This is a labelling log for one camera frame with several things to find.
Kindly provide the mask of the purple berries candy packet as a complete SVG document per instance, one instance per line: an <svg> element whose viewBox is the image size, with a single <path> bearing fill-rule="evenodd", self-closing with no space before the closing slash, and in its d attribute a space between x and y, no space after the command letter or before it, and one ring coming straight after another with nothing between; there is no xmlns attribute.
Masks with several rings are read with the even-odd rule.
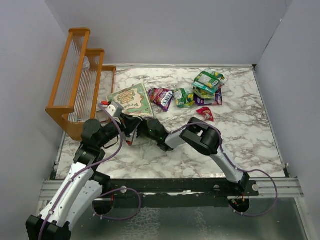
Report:
<svg viewBox="0 0 320 240"><path fill-rule="evenodd" d="M149 100L160 107L164 112L167 112L172 98L173 98L173 91L167 88L151 88L147 92Z"/></svg>

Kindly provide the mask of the green paper bag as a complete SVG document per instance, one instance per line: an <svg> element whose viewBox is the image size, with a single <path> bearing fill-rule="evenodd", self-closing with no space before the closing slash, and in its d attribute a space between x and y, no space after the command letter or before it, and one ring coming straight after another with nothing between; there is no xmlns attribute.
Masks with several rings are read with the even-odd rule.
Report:
<svg viewBox="0 0 320 240"><path fill-rule="evenodd" d="M124 114L143 118L155 116L143 83L112 93L106 99L120 104Z"/></svg>

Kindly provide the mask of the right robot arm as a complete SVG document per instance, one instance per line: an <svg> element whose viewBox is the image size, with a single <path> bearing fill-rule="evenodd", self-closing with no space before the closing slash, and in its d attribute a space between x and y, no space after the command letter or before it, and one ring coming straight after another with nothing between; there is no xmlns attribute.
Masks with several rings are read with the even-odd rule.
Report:
<svg viewBox="0 0 320 240"><path fill-rule="evenodd" d="M209 156L223 171L230 191L240 196L248 189L250 176L242 170L224 147L221 132L212 125L192 117L188 124L174 132L168 132L158 119L143 120L137 128L138 135L155 142L164 152L188 144L198 153Z"/></svg>

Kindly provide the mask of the purple snack packet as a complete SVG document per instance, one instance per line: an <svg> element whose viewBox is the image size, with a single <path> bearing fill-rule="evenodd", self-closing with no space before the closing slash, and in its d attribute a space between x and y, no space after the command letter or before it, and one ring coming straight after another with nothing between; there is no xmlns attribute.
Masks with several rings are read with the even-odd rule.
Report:
<svg viewBox="0 0 320 240"><path fill-rule="evenodd" d="M223 104L222 91L215 92L215 99L202 99L194 94L194 101L198 106L221 106Z"/></svg>

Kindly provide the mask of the small red candy packet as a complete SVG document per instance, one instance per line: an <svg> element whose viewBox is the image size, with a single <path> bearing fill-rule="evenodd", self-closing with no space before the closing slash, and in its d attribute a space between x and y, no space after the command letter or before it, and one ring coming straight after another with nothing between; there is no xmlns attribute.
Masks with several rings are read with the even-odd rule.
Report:
<svg viewBox="0 0 320 240"><path fill-rule="evenodd" d="M202 107L196 110L196 112L201 115L205 121L214 122L214 117L209 107Z"/></svg>

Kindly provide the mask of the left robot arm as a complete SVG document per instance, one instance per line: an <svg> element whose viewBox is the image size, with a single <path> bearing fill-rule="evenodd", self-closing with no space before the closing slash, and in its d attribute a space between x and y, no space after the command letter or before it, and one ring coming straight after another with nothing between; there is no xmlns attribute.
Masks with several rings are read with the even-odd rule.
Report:
<svg viewBox="0 0 320 240"><path fill-rule="evenodd" d="M62 185L38 216L31 215L26 230L31 240L69 240L76 222L97 197L111 190L110 177L96 172L105 157L103 147L116 137L121 140L133 133L141 117L120 115L102 126L97 119L83 125L82 142Z"/></svg>

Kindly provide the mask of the teal snack packet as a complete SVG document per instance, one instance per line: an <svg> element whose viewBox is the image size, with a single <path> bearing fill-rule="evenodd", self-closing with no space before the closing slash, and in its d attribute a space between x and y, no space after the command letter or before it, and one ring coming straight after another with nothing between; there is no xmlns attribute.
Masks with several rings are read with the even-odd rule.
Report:
<svg viewBox="0 0 320 240"><path fill-rule="evenodd" d="M203 83L194 81L192 83L192 86L195 87L195 88L198 88L200 90L203 90L203 91L205 91L207 93L214 94L214 93L216 93L218 91L218 89L221 89L224 86L223 83L220 83L217 80L216 80L216 82L217 82L216 85L214 85L213 87L209 87L209 86L207 86L207 85L205 85Z"/></svg>

